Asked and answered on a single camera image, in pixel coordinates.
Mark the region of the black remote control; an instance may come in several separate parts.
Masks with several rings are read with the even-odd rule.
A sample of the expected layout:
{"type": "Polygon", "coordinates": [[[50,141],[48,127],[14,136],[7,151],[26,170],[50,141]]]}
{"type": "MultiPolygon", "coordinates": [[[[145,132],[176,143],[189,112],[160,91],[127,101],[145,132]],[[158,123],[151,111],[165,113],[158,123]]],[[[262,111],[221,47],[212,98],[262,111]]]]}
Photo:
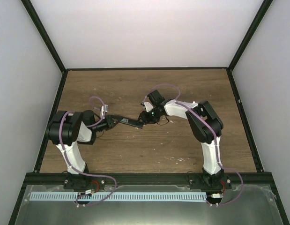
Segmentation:
{"type": "Polygon", "coordinates": [[[135,128],[140,128],[140,129],[143,128],[143,124],[139,122],[138,120],[123,117],[119,122],[125,125],[135,127],[135,128]]]}

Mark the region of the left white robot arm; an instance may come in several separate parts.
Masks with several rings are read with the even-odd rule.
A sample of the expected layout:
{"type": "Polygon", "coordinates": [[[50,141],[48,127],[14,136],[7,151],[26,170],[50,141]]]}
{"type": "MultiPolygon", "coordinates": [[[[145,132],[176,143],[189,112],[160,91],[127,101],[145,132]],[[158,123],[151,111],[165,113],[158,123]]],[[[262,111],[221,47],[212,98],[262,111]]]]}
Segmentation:
{"type": "Polygon", "coordinates": [[[78,145],[93,145],[98,132],[110,130],[121,121],[119,116],[106,115],[106,112],[107,110],[102,107],[99,120],[96,121],[96,114],[92,110],[57,111],[46,128],[46,137],[61,152],[67,172],[76,175],[74,184],[79,189],[86,189],[90,185],[90,177],[99,178],[100,176],[89,173],[78,145]]]}

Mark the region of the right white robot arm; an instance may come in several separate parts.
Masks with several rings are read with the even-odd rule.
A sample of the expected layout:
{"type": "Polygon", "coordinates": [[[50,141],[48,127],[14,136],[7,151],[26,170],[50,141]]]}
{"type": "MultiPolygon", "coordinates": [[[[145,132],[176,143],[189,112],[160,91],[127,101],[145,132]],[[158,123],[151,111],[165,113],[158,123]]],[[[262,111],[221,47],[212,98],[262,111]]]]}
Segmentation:
{"type": "Polygon", "coordinates": [[[223,177],[224,169],[220,159],[220,139],[223,122],[208,101],[183,102],[176,98],[165,99],[157,90],[150,92],[143,100],[143,111],[138,120],[144,125],[156,124],[162,116],[175,116],[189,122],[192,133],[201,143],[203,152],[202,179],[204,186],[213,189],[223,177]]]}

